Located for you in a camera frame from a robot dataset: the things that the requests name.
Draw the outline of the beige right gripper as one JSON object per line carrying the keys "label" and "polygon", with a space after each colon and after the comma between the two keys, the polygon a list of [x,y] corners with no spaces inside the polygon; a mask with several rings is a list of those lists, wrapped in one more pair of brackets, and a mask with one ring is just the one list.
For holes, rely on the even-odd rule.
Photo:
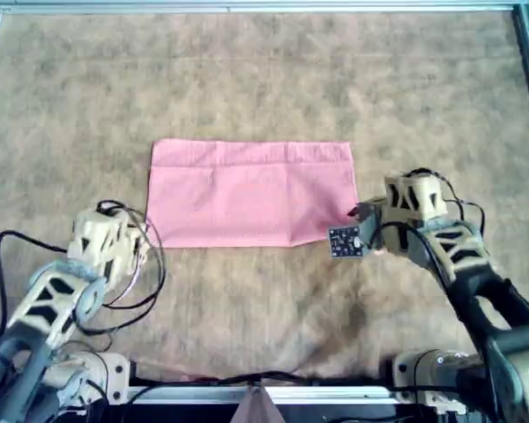
{"label": "beige right gripper", "polygon": [[384,179],[385,196],[354,205],[347,213],[354,220],[380,216],[378,247],[399,256],[418,256],[427,243],[434,254],[444,256],[448,242],[443,232],[447,206],[440,180],[427,172]]}

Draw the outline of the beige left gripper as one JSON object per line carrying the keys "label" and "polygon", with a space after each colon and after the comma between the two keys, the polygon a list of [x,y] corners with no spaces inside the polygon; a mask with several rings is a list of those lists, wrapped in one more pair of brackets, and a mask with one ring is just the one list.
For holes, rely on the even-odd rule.
{"label": "beige left gripper", "polygon": [[103,277],[108,292],[126,278],[133,286],[150,249],[147,228],[146,223],[134,221],[127,211],[108,215],[84,210],[74,221],[68,257],[86,263]]}

